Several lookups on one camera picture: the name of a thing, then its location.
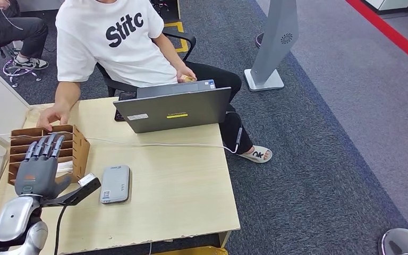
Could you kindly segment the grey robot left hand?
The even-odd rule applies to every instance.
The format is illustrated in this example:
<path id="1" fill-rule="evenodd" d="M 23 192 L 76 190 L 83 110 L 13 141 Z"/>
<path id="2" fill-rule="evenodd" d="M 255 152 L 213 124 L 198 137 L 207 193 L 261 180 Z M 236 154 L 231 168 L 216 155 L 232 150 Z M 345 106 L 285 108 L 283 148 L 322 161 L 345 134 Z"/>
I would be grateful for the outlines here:
<path id="1" fill-rule="evenodd" d="M 55 199 L 71 184 L 68 175 L 56 182 L 58 157 L 64 139 L 64 135 L 54 133 L 30 144 L 16 174 L 14 189 L 17 196 Z"/>

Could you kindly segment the person's right hand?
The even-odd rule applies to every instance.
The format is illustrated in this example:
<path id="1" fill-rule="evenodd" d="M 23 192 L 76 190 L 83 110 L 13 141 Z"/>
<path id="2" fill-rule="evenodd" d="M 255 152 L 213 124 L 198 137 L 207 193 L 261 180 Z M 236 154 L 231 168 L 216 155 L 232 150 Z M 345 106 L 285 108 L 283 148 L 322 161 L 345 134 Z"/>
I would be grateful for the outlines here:
<path id="1" fill-rule="evenodd" d="M 60 125 L 67 124 L 70 110 L 71 106 L 68 104 L 55 103 L 52 107 L 46 108 L 40 113 L 37 127 L 52 131 L 53 122 L 59 121 Z"/>

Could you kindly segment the person's left hand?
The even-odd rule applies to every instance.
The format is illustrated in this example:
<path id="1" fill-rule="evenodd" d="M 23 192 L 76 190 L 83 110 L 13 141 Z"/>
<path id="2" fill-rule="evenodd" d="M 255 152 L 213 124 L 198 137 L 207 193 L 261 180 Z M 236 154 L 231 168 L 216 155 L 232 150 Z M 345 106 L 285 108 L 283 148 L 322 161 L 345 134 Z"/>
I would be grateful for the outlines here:
<path id="1" fill-rule="evenodd" d="M 179 67 L 178 69 L 176 69 L 176 71 L 177 71 L 177 80 L 179 83 L 197 81 L 197 77 L 195 73 L 187 66 Z"/>

